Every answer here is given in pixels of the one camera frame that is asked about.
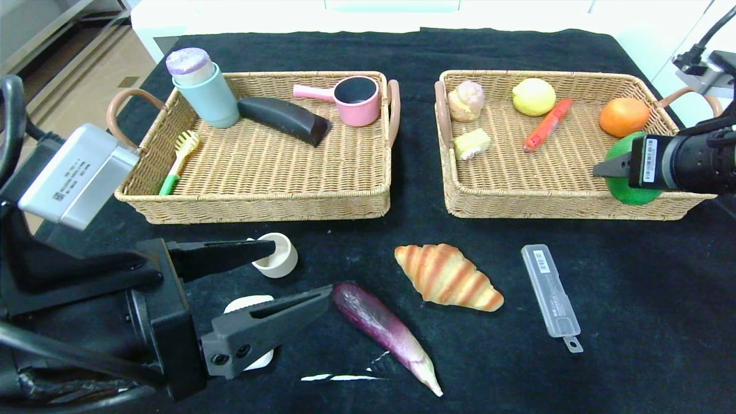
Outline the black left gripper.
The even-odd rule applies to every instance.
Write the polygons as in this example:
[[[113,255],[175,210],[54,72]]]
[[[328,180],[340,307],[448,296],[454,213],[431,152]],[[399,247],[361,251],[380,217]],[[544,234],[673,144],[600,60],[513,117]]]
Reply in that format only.
[[[179,401],[206,387],[207,375],[234,379],[328,311],[333,286],[247,306],[213,318],[200,336],[183,285],[275,253],[270,240],[166,242],[95,259],[101,292],[90,301],[90,348],[160,373],[155,383]]]

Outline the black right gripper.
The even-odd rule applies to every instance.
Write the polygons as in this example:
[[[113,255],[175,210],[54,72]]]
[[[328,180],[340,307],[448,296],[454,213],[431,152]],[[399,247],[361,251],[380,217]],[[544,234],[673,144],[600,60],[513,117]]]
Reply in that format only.
[[[628,178],[633,188],[712,194],[712,147],[707,134],[648,134],[632,142],[631,152],[597,163],[594,177]]]

